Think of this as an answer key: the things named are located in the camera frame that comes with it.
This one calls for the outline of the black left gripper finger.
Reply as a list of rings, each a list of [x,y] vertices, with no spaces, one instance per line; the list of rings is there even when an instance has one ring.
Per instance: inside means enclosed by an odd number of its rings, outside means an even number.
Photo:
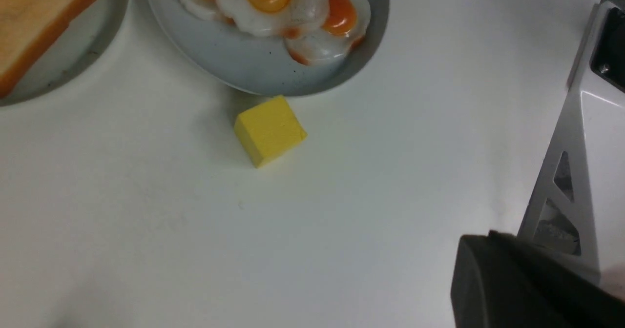
[[[623,301],[511,234],[463,235],[451,304],[458,328],[622,328]]]

